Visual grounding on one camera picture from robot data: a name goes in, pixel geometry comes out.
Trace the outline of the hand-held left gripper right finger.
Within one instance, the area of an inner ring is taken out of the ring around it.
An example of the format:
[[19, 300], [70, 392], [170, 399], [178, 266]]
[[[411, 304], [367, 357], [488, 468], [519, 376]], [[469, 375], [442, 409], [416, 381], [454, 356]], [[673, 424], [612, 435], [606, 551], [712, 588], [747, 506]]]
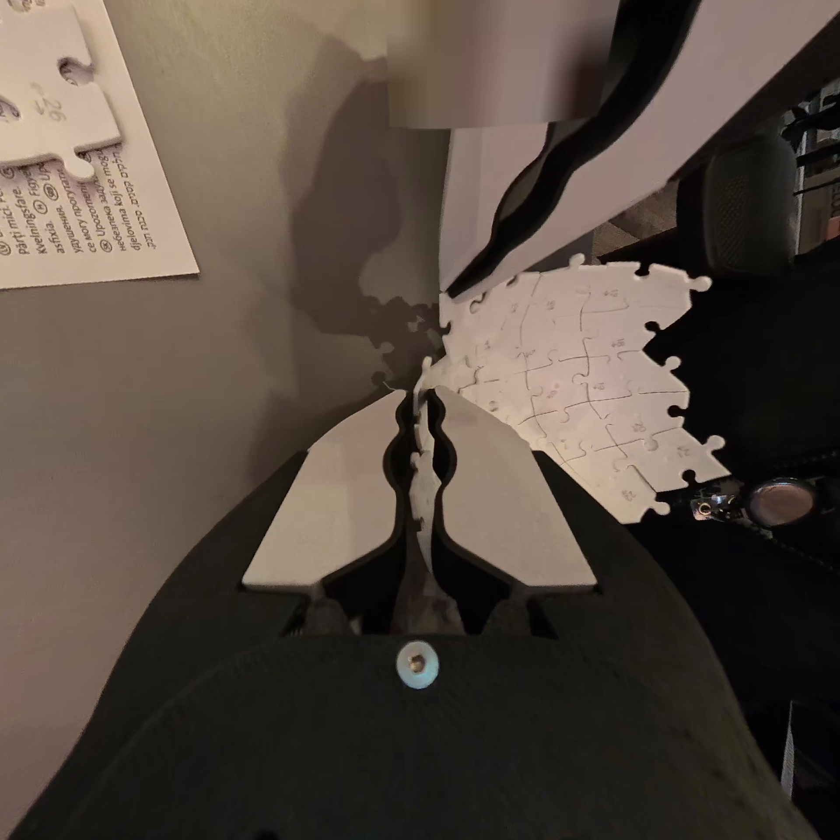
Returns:
[[427, 417], [440, 481], [432, 572], [465, 632], [481, 634], [509, 600], [593, 592], [592, 567], [529, 445], [442, 385], [427, 393]]

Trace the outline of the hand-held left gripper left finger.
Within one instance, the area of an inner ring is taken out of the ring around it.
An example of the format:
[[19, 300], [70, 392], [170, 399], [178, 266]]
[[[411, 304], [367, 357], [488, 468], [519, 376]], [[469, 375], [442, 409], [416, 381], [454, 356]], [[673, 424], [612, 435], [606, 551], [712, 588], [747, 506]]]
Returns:
[[392, 631], [406, 572], [412, 396], [391, 391], [306, 452], [246, 569], [247, 592], [338, 603], [361, 632]]

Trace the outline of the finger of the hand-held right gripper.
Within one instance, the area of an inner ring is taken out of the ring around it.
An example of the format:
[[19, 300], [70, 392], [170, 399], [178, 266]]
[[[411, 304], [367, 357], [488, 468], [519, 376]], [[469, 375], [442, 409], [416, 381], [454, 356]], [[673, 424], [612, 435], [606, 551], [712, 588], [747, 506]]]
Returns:
[[547, 154], [530, 194], [495, 220], [451, 280], [485, 291], [664, 186], [838, 20], [838, 2], [655, 2], [630, 67], [600, 111]]
[[548, 131], [547, 123], [451, 130], [438, 239], [441, 291], [488, 245], [502, 199], [539, 157]]

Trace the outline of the partly built puzzle ball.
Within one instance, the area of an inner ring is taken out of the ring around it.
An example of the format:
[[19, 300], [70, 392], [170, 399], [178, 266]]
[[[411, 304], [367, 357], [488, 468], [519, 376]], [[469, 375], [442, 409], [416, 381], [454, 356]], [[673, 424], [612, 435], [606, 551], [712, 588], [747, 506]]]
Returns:
[[423, 361], [414, 387], [415, 476], [410, 490], [419, 547], [432, 569], [434, 441], [427, 393], [445, 386], [511, 427], [534, 456], [547, 455], [622, 524], [648, 510], [665, 515], [656, 496], [728, 475], [715, 457], [725, 442], [701, 443], [669, 408], [687, 408], [688, 389], [674, 375], [680, 360], [650, 359], [649, 323], [666, 328], [690, 309], [690, 293], [706, 277], [638, 263], [588, 266], [581, 255], [566, 268], [514, 277], [481, 297], [456, 302], [442, 294], [449, 327], [445, 355]]

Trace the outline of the white puzzle piece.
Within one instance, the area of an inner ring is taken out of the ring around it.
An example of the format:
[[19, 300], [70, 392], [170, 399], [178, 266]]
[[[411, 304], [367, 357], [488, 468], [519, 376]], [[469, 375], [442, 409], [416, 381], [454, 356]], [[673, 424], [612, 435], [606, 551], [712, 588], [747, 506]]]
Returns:
[[93, 165], [81, 153], [122, 140], [109, 100], [95, 81], [74, 86], [61, 75], [65, 63], [93, 68], [75, 8], [69, 4], [30, 12], [13, 8], [1, 25], [1, 99], [18, 118], [2, 127], [1, 166], [61, 163], [71, 179], [92, 182]]

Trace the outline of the grey mesh office chair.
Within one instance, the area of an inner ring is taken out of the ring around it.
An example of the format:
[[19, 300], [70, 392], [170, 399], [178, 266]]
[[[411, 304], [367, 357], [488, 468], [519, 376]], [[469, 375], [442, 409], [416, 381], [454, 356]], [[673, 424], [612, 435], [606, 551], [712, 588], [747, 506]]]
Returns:
[[784, 276], [795, 257], [795, 153], [777, 134], [721, 148], [703, 179], [703, 245], [714, 280]]

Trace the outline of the dark round clip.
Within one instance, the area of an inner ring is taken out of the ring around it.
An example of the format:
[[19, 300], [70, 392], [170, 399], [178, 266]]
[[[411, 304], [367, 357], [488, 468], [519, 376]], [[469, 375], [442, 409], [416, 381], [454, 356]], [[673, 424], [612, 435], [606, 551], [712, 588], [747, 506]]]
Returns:
[[737, 522], [773, 530], [809, 517], [817, 502], [813, 483], [803, 479], [745, 483], [727, 478], [700, 488], [690, 499], [689, 510], [699, 521]]

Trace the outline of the white instruction leaflet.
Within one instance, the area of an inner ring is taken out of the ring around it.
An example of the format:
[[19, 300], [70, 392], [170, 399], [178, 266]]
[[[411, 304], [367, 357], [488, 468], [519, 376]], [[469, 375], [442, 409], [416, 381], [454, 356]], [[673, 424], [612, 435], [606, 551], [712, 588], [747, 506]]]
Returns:
[[[67, 62], [61, 75], [74, 86], [99, 85], [122, 140], [81, 153], [96, 172], [92, 182], [71, 179], [57, 161], [1, 166], [1, 288], [197, 274], [104, 2], [2, 2], [2, 17], [11, 8], [59, 4], [75, 8], [93, 60], [91, 70]], [[16, 119], [17, 111], [2, 102], [2, 127]]]

